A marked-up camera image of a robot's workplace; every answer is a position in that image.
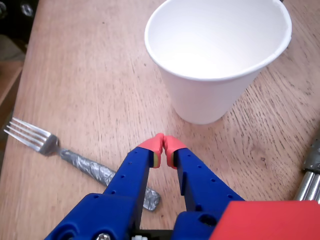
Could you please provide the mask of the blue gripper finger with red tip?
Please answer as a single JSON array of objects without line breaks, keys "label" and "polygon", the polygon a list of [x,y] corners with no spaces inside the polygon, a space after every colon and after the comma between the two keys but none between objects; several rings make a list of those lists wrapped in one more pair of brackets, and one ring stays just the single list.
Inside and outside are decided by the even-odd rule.
[{"label": "blue gripper finger with red tip", "polygon": [[129,240],[140,227],[150,168],[158,168],[164,135],[130,151],[103,193],[86,195],[48,240]]},{"label": "blue gripper finger with red tip", "polygon": [[207,240],[228,204],[243,198],[177,138],[165,136],[163,147],[167,165],[177,170],[186,206],[175,221],[171,239]]}]

